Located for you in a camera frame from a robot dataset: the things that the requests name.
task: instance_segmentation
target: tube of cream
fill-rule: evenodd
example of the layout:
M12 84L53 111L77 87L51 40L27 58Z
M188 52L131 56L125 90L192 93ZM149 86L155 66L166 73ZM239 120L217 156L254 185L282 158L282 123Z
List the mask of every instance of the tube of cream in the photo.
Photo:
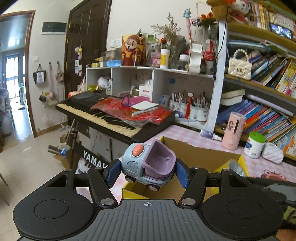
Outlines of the tube of cream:
M220 137L220 136L218 136L218 135L216 135L216 134L214 134L212 132L206 131L206 130L201 130L200 135L202 137L205 137L205 138L208 138L208 139L222 141L222 137Z

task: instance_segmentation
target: orange button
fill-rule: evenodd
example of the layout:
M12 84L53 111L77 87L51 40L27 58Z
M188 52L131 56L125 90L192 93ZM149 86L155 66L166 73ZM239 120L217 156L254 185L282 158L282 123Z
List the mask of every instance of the orange button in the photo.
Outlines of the orange button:
M143 150L144 150L144 146L142 144L138 144L133 148L132 154L134 157L137 157L137 156L141 155Z

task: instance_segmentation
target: notepad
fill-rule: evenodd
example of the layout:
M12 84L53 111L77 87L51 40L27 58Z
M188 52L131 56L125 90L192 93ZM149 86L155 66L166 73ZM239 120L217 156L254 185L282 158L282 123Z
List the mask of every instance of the notepad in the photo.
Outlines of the notepad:
M150 109L150 108L152 108L154 106L158 106L158 105L159 104L157 104L157 103L151 103L151 102L145 100L141 103L132 105L132 107L137 110L147 110L147 109Z

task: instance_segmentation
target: smartphone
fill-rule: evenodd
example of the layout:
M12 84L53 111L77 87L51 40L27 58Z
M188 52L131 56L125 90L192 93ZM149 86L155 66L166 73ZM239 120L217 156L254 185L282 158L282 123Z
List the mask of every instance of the smartphone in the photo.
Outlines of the smartphone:
M288 38L290 40L293 40L293 33L291 30L284 28L283 26L269 23L269 29L271 32L274 32L282 37Z

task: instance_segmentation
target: dark brown door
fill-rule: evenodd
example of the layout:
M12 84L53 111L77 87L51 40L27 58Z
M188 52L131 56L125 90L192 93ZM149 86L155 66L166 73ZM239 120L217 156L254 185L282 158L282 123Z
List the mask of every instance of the dark brown door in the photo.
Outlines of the dark brown door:
M65 94L77 90L86 74L86 65L95 62L106 50L106 39L112 0L84 0L70 11L65 47ZM82 45L82 76L75 74L75 48ZM79 124L78 130L89 136L88 126Z

